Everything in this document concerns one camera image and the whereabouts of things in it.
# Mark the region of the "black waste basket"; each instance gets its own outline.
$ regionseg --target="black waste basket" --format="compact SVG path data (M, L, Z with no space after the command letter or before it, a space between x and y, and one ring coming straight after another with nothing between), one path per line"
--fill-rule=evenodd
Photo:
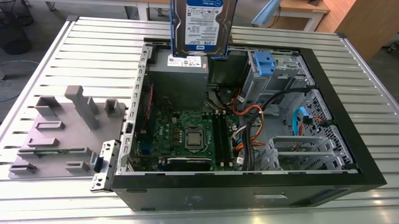
M0 0L0 11L14 13L22 26L31 25L34 17L26 0Z
M13 13L0 12L0 48L21 55L31 50L31 41Z

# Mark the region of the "motherboard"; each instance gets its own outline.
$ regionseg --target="motherboard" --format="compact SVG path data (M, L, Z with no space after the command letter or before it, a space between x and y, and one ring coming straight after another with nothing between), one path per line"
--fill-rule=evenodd
M181 165L190 163L191 168L234 170L230 136L237 123L235 115L158 112L151 140L138 142L134 169L166 171L173 166L175 171L186 171Z

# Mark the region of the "floor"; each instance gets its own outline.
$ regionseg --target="floor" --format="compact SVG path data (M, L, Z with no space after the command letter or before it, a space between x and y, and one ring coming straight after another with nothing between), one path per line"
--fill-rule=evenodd
M23 55L13 56L6 54L0 49L0 64L13 60L31 60L41 62L69 15L75 14L81 16L115 19L127 18L125 7L121 6L58 3L57 8L58 10L51 12L45 2L31 1L30 10L35 18L35 23L25 27L25 29L33 41L33 50ZM250 21L254 16L249 15L247 12L242 14L237 12L234 25L250 26ZM155 9L151 9L151 19L169 21L167 16L158 16ZM389 54L386 53L386 50L382 49L372 60L370 66L378 74L394 98L398 100L399 53ZM27 84L30 76L35 71L35 67L37 65L34 63L11 63L2 66L2 71L9 75L9 79L5 82L0 82L0 122L9 114L17 98L6 102L2 101L19 95Z

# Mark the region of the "white table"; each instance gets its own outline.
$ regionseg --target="white table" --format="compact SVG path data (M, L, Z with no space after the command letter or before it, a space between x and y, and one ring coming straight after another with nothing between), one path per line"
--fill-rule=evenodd
M67 85L82 85L95 102L130 104L143 39L170 39L170 24L81 17L69 21L0 126L0 221L79 223L380 223L399 220L399 107L350 42L335 34L233 28L234 43L314 49L389 184L318 208L134 212L114 193L90 193L91 177L10 180L39 96L66 102Z

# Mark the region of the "green circuit board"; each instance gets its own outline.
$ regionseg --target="green circuit board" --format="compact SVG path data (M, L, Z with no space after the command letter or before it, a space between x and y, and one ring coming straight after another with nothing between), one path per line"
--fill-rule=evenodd
M231 127L237 124L235 115L226 116L229 135ZM203 133L203 149L191 152L186 148L186 132L195 130ZM153 143L141 143L139 151L146 152L149 158L142 159L147 171L155 171L159 158L189 156L213 160L213 170L234 170L234 167L221 166L215 162L214 124L210 112L158 112L154 127Z

